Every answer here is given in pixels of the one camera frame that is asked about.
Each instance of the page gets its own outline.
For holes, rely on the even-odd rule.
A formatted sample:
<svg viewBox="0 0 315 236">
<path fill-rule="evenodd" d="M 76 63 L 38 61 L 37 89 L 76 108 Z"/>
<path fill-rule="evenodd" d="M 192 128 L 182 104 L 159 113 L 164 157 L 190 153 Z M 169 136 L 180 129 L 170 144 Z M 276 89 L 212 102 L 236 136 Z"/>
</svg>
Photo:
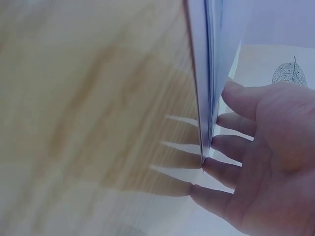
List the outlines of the page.
<svg viewBox="0 0 315 236">
<path fill-rule="evenodd" d="M 188 0 L 202 162 L 209 156 L 219 98 L 251 12 L 252 0 Z"/>
<path fill-rule="evenodd" d="M 201 161 L 209 152 L 209 48 L 205 0 L 188 0 L 189 26 L 198 102 Z"/>
</svg>

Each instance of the wooden table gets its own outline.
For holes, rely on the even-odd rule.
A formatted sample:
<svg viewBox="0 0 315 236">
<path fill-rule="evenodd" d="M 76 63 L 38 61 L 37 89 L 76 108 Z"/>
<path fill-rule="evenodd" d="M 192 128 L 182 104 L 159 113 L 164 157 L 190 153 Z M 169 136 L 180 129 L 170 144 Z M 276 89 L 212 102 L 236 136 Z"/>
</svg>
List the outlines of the wooden table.
<svg viewBox="0 0 315 236">
<path fill-rule="evenodd" d="M 15 2 L 0 3 L 0 235 L 173 235 L 202 172 L 183 2 Z"/>
</svg>

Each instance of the leaf drawing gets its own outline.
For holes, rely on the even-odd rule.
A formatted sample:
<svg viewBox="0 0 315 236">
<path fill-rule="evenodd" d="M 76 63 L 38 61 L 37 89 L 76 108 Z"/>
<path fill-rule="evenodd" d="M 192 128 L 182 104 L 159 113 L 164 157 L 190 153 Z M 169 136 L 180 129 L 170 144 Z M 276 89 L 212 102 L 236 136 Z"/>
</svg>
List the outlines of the leaf drawing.
<svg viewBox="0 0 315 236">
<path fill-rule="evenodd" d="M 280 65 L 272 78 L 272 83 L 276 82 L 290 82 L 303 87 L 308 87 L 305 75 L 296 63 L 296 58 L 294 57 L 294 62 L 284 63 Z"/>
</svg>

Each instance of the light wood surface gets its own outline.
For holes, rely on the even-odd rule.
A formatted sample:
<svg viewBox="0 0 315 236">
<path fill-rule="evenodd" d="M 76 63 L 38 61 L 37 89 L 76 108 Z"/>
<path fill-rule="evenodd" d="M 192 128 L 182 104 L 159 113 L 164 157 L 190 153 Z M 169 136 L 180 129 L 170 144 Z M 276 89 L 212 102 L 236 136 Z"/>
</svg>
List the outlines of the light wood surface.
<svg viewBox="0 0 315 236">
<path fill-rule="evenodd" d="M 181 0 L 0 2 L 1 236 L 173 235 L 195 120 Z"/>
</svg>

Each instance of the finger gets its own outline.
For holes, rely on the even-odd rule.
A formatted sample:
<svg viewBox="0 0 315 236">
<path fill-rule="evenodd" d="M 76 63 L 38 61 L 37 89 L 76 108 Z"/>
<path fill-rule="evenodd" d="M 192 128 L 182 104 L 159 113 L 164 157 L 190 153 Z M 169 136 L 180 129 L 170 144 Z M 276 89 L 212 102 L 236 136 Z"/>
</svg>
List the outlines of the finger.
<svg viewBox="0 0 315 236">
<path fill-rule="evenodd" d="M 234 112 L 220 115 L 217 119 L 217 124 L 221 127 L 236 130 L 252 137 L 254 137 L 256 133 L 256 122 Z"/>
<path fill-rule="evenodd" d="M 201 207 L 220 218 L 226 219 L 225 209 L 232 194 L 194 185 L 191 188 L 190 196 Z"/>
<path fill-rule="evenodd" d="M 211 147 L 230 159 L 242 162 L 250 143 L 250 140 L 236 135 L 217 135 L 212 139 Z"/>
<path fill-rule="evenodd" d="M 235 189 L 240 176 L 241 167 L 220 162 L 212 158 L 206 158 L 203 170 L 224 186 Z"/>
<path fill-rule="evenodd" d="M 224 87 L 222 98 L 239 115 L 256 120 L 257 105 L 270 91 L 270 86 L 245 88 L 230 81 Z"/>
</svg>

